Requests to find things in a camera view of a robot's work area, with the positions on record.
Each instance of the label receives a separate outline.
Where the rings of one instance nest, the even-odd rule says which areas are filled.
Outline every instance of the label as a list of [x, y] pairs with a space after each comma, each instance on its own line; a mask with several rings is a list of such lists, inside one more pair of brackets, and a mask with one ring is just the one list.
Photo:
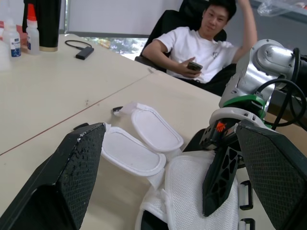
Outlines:
[[19, 57], [21, 55], [21, 44], [19, 38], [11, 38], [11, 55], [12, 57]]
[[29, 34], [27, 34], [27, 46], [28, 49], [31, 50], [31, 36]]

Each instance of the chair headrest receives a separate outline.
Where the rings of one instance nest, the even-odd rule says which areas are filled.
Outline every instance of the chair headrest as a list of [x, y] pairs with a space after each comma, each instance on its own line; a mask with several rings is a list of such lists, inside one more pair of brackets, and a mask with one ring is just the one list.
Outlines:
[[201, 21], [202, 13], [207, 7], [207, 0], [183, 0], [179, 12], [189, 18]]

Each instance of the orange cap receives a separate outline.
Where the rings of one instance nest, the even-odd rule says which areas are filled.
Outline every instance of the orange cap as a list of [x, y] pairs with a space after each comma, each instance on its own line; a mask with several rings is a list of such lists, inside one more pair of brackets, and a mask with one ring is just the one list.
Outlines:
[[31, 3], [28, 4], [28, 20], [36, 21], [34, 5]]

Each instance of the textured gripper pad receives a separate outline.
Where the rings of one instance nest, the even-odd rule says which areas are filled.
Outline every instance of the textured gripper pad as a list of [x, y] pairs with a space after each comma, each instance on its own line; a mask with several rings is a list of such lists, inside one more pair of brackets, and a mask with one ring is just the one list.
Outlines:
[[252, 186], [273, 226], [282, 230], [306, 196], [306, 158], [271, 130], [239, 125], [236, 133]]
[[95, 129], [80, 139], [57, 182], [77, 229], [95, 185], [103, 135], [101, 129]]

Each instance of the wall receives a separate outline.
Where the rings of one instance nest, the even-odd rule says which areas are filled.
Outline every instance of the wall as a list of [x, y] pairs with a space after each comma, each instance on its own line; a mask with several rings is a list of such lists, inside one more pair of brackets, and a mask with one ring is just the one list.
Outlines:
[[[11, 5], [11, 17], [14, 19], [14, 22], [17, 25], [23, 24], [24, 17], [24, 0], [0, 0], [0, 21], [5, 21], [8, 14], [8, 2], [10, 1]], [[60, 18], [60, 29], [64, 29], [64, 18], [65, 18], [65, 2], [62, 0], [61, 6], [61, 18]]]
[[182, 0], [71, 0], [68, 30], [149, 35], [165, 10], [179, 10]]
[[[257, 24], [258, 39], [273, 39], [284, 47], [299, 47], [302, 54], [307, 54], [307, 24], [282, 17], [261, 17], [257, 9], [253, 9]], [[237, 13], [226, 27], [227, 40], [236, 46], [243, 41], [243, 15], [238, 7]]]

